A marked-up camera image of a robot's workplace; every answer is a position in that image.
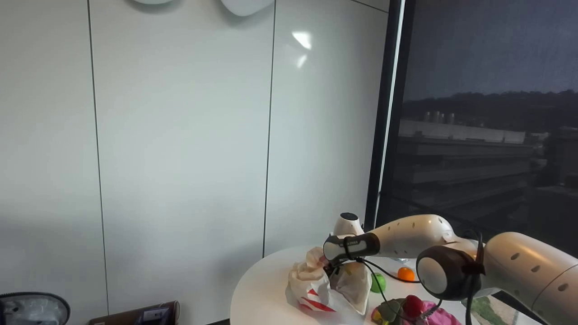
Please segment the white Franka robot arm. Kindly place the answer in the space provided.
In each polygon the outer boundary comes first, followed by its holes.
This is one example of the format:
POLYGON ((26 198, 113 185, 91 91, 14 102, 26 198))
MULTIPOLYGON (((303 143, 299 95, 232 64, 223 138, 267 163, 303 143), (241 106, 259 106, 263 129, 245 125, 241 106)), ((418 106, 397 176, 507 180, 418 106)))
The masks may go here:
POLYGON ((407 216, 359 236, 332 234, 323 257, 413 259, 422 290, 440 301, 505 293, 545 325, 578 325, 578 259, 518 232, 487 243, 458 237, 435 214, 407 216))

